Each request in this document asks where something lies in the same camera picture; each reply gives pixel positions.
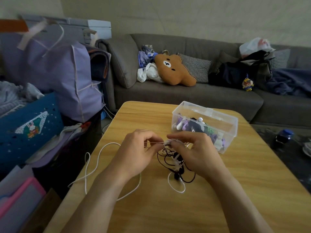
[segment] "forearm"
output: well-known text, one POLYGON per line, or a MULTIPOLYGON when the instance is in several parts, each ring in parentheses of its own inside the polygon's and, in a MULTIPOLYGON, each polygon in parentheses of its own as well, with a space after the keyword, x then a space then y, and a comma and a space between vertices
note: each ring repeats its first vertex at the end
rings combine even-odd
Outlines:
POLYGON ((210 183, 221 202, 230 233, 273 232, 248 198, 241 184, 229 172, 210 183))
POLYGON ((107 231, 117 198, 125 184, 108 170, 100 173, 62 233, 107 231))

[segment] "hand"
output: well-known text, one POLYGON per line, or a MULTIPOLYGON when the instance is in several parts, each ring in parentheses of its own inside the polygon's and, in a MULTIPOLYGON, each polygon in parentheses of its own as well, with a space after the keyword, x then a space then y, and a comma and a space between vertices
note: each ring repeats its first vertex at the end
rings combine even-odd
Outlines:
POLYGON ((107 168, 120 175, 125 182, 141 173, 151 158, 163 148, 163 143, 150 143, 151 147, 145 151, 147 140, 163 142, 161 137, 149 130, 137 129, 127 134, 107 168))
POLYGON ((187 167, 204 177, 208 182, 229 172, 215 149, 211 138, 205 133, 182 131, 169 134, 167 138, 193 144, 191 149, 188 149, 176 141, 171 142, 171 146, 183 157, 187 167))

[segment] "beige wall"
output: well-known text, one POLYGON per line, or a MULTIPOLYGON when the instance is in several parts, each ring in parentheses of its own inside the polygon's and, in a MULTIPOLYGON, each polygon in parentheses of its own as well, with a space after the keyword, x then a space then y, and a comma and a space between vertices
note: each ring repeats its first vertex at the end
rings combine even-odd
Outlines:
POLYGON ((15 19, 18 14, 64 16, 60 0, 0 0, 0 18, 15 19))
POLYGON ((113 36, 157 33, 311 46, 311 0, 61 0, 67 17, 111 21, 113 36))

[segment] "gray sofa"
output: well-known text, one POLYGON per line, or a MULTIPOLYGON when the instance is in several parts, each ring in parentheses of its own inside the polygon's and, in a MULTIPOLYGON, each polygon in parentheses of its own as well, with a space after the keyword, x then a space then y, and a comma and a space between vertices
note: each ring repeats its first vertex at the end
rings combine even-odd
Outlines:
MULTIPOLYGON (((126 101, 180 104, 189 101, 204 107, 239 112, 252 124, 311 128, 311 99, 279 96, 259 89, 250 92, 197 83, 193 87, 171 86, 154 81, 137 82, 138 51, 151 44, 155 52, 168 50, 214 61, 221 50, 239 57, 240 43, 225 43, 186 37, 129 34, 100 40, 98 47, 111 53, 110 73, 104 85, 107 104, 113 111, 126 101)), ((291 48, 288 68, 311 68, 311 48, 273 45, 277 50, 291 48)))

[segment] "clear plastic box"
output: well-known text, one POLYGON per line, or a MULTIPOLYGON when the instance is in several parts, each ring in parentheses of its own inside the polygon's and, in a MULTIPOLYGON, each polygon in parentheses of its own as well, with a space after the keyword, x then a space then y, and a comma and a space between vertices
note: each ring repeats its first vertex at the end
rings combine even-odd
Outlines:
POLYGON ((182 130, 206 133, 218 152, 223 154, 237 136, 238 118, 183 101, 173 111, 172 118, 172 132, 182 130))

